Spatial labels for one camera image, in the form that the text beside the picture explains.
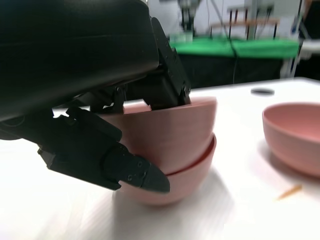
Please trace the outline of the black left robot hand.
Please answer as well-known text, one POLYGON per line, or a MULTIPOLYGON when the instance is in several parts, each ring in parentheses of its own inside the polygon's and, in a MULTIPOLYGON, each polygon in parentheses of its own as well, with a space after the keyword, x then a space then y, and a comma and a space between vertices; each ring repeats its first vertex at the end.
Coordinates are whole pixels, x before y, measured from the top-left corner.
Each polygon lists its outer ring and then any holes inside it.
POLYGON ((100 118, 125 100, 186 105, 190 82, 140 0, 3 0, 0 137, 38 145, 48 169, 110 190, 168 193, 166 175, 100 118))

